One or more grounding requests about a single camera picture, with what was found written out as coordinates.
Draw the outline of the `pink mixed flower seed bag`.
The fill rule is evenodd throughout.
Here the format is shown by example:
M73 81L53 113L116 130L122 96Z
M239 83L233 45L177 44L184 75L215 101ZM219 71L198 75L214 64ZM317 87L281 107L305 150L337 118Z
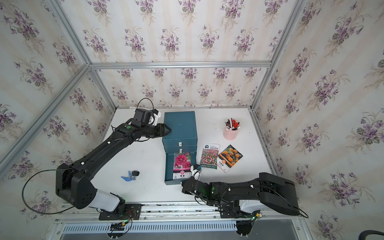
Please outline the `pink mixed flower seed bag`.
M200 165L203 168L217 169L217 158L220 150L219 144L206 144L203 147Z

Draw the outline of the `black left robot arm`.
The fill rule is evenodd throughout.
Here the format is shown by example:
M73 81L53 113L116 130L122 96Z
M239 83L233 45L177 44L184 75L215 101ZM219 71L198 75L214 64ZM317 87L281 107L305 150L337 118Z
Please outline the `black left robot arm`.
M162 138L171 133L165 124L159 124L161 113L154 110L136 109L133 118L113 128L107 139L71 165L58 166L56 195L78 210L86 207L101 209L122 219L126 214L126 201L118 195L98 190L92 179L98 171L121 150L134 142Z

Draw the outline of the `orange marigold seed bag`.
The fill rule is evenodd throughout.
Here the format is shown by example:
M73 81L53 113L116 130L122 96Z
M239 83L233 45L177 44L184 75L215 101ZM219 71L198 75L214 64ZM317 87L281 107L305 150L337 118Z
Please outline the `orange marigold seed bag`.
M235 147L229 145L222 152L218 154L218 167L227 173L237 162L243 158Z

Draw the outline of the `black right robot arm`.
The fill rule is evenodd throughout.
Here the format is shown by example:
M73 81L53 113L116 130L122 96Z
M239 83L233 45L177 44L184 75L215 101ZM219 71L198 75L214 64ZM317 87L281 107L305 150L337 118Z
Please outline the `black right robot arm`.
M299 208L295 183L269 173L260 173L258 178L242 183L207 184L191 177L182 187L182 193L217 207L221 218L256 218L262 206L286 216L309 217Z

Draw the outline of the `teal drawer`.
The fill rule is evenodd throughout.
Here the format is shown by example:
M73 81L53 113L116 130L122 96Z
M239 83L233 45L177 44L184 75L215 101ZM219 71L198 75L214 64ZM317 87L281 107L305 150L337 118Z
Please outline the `teal drawer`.
M167 154L173 153L195 153L197 151L197 145L189 145L189 146L169 146L164 147L165 152Z
M192 166L197 164L196 161L196 152L190 153L191 155L191 164ZM165 170L165 184L166 185L177 185L185 180L173 180L173 163L174 163L174 153L166 154L166 170Z
M162 139L163 145L165 147L183 147L183 146L196 146L198 139L197 138L184 138L184 139Z

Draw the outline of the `teal bottom drawer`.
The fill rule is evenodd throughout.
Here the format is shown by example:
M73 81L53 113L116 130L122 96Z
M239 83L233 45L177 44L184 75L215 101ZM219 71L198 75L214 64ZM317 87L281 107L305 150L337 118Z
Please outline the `teal bottom drawer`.
M196 161L196 152L190 153L191 155L191 164L192 166L197 164ZM166 185L177 185L185 180L173 180L173 163L174 163L174 153L166 154L166 170L165 170L165 184Z

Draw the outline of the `teal top drawer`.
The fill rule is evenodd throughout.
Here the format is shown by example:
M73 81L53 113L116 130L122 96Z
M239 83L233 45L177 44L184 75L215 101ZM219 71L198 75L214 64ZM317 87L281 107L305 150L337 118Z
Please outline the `teal top drawer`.
M197 138L184 138L184 139L162 139L163 145L165 147L183 147L183 146L196 146L198 139Z

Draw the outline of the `magenta peony seed bag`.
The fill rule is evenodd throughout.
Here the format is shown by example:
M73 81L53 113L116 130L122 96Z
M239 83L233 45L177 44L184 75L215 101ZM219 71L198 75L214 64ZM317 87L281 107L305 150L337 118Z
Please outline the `magenta peony seed bag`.
M185 180L192 176L190 153L174 153L173 180Z

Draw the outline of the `teal three-drawer cabinet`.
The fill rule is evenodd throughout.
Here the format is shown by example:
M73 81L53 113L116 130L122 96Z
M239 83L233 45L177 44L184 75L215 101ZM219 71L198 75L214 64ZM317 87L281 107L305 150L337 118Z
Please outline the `teal three-drawer cabinet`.
M172 132L165 136L166 139L198 138L194 111L167 112L164 124L172 129Z

